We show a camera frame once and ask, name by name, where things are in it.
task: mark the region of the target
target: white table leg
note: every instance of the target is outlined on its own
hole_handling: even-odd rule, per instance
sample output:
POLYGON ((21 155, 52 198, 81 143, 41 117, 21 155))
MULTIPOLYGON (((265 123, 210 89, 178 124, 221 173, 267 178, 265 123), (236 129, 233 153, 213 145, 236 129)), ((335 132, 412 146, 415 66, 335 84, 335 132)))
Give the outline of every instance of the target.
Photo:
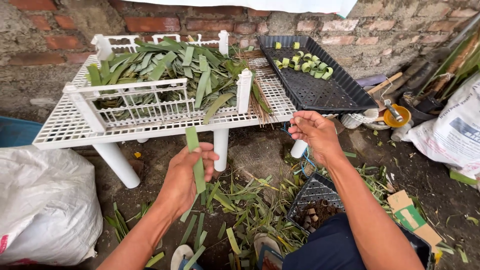
POLYGON ((140 184, 140 178, 120 151, 117 143, 94 144, 93 147, 127 188, 134 188, 140 184))
POLYGON ((305 149, 307 149, 307 146, 308 144, 303 140, 295 140, 295 144, 293 145, 290 154, 292 155, 292 157, 299 159, 305 152, 305 149))
POLYGON ((218 172, 223 172, 227 168, 228 152, 228 129, 217 129, 213 131, 213 151, 219 155, 219 160, 215 160, 214 167, 218 172))

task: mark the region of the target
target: white plastic crate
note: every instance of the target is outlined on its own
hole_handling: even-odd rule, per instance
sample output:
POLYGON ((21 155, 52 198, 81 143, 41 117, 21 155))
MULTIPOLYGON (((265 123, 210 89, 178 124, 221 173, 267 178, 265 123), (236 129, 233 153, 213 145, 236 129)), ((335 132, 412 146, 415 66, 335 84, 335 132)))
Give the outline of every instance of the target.
MULTIPOLYGON (((177 34, 154 35, 155 44, 159 38, 165 36, 175 37, 180 42, 177 34)), ((228 54, 228 33, 225 30, 218 34, 219 40, 202 41, 202 35, 198 35, 198 41, 188 42, 199 46, 207 44, 218 44, 221 54, 228 54)), ((139 36, 103 36, 95 35, 92 44, 96 46, 97 54, 88 57, 80 71, 71 83, 67 83, 63 92, 82 114, 85 121, 94 132, 105 132, 107 129, 125 126, 145 126, 151 123, 174 123, 187 119, 198 119, 205 116, 205 112, 194 109, 195 98, 187 97, 187 78, 147 81, 141 83, 90 86, 85 78, 88 73, 87 67, 96 63, 100 67, 100 60, 107 57, 117 49, 136 52, 138 45, 135 39, 139 36), (106 90, 115 90, 113 94, 106 94, 106 90), (165 95, 175 91, 179 96, 176 101, 162 101, 159 95, 165 95), (139 98, 149 94, 142 102, 139 98), (105 100, 117 100, 122 103, 119 108, 100 108, 96 103, 105 100)), ((228 115, 247 113, 250 97, 252 73, 245 69, 237 81, 237 105, 236 107, 222 108, 218 114, 228 115)))

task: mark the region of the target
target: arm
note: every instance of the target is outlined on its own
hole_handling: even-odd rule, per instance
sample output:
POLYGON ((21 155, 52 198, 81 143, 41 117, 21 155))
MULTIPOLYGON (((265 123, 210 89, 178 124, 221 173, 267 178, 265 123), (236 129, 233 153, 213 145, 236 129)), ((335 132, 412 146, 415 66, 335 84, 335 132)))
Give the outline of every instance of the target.
POLYGON ((407 238, 370 193, 357 170, 345 157, 333 122, 315 111, 298 111, 288 129, 302 139, 330 173, 347 213, 348 222, 369 270, 420 270, 423 266, 407 238))
POLYGON ((192 168, 200 156, 204 161, 205 180, 212 178, 214 160, 218 159, 212 149, 212 144, 200 143, 192 153, 185 147, 172 158, 152 207, 97 269, 142 270, 145 267, 170 225, 192 206, 196 194, 192 168))

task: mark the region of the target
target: metal tool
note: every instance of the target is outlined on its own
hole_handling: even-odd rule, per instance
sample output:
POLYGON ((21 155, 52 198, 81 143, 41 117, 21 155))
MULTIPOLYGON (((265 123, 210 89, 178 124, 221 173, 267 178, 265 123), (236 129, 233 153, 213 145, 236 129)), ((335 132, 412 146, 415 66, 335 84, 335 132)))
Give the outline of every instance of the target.
POLYGON ((393 117, 395 118, 395 120, 397 120, 398 122, 402 122, 403 121, 403 117, 400 115, 400 113, 398 113, 398 111, 392 107, 392 102, 389 100, 389 99, 385 99, 384 100, 384 104, 385 104, 385 107, 387 107, 387 109, 390 111, 390 113, 393 115, 393 117))

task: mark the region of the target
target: dirt ground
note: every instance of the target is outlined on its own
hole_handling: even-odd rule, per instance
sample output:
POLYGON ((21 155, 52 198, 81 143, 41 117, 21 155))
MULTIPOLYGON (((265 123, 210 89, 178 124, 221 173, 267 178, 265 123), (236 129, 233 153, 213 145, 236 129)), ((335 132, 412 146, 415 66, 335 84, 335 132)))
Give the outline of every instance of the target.
MULTIPOLYGON (((280 124, 264 128, 246 127, 230 130, 229 160, 234 168, 247 170, 256 177, 266 177, 272 174, 278 177, 279 171, 285 172, 285 163, 282 161, 282 144, 291 141, 291 138, 280 131, 280 124)), ((479 227, 465 220, 463 214, 480 219, 480 194, 476 189, 465 184, 459 184, 448 178, 447 168, 437 162, 427 159, 420 154, 411 143, 399 142, 396 147, 386 143, 389 140, 390 131, 380 131, 374 136, 372 130, 360 127, 357 130, 345 130, 339 135, 340 143, 344 151, 357 153, 356 158, 349 158, 354 166, 385 165, 387 172, 395 175, 393 180, 397 190, 406 189, 410 195, 417 196, 431 220, 436 225, 434 228, 446 240, 450 246, 461 244, 468 256, 469 263, 462 262, 460 255, 444 254, 437 269, 453 270, 480 269, 480 234, 479 227), (398 159, 398 167, 393 157, 398 159), (446 226, 448 216, 452 216, 446 226)), ((199 134, 200 141, 213 142, 213 133, 204 132, 199 134)), ((168 162, 182 149, 186 143, 183 135, 152 138, 146 143, 139 144, 136 141, 127 141, 120 144, 123 154, 129 159, 136 159, 135 152, 140 152, 145 165, 144 178, 139 187, 134 189, 125 188, 113 171, 98 156, 94 150, 83 151, 86 158, 95 165, 96 186, 98 199, 103 215, 113 216, 114 201, 123 216, 127 219, 140 211, 140 204, 144 201, 155 200, 167 172, 168 162)), ((230 172, 227 171, 219 179, 230 181, 230 172)), ((202 210, 200 200, 194 205, 193 210, 202 210)), ((165 252, 165 257, 153 267, 156 269, 169 269, 170 258, 178 246, 188 226, 190 217, 185 223, 175 221, 168 233, 162 239, 162 247, 156 252, 165 252)), ((206 214, 204 230, 208 231, 204 246, 207 247, 199 259, 199 264, 204 269, 229 269, 228 253, 230 246, 227 240, 219 241, 217 234, 223 221, 227 226, 235 223, 235 216, 224 214, 221 208, 215 209, 213 214, 206 214)), ((132 228, 136 220, 128 223, 132 228)), ((190 235, 188 244, 192 245, 196 232, 196 225, 190 235)), ((95 269, 118 245, 112 228, 105 222, 103 233, 98 239, 96 251, 98 256, 90 258, 75 267, 69 269, 95 269)))

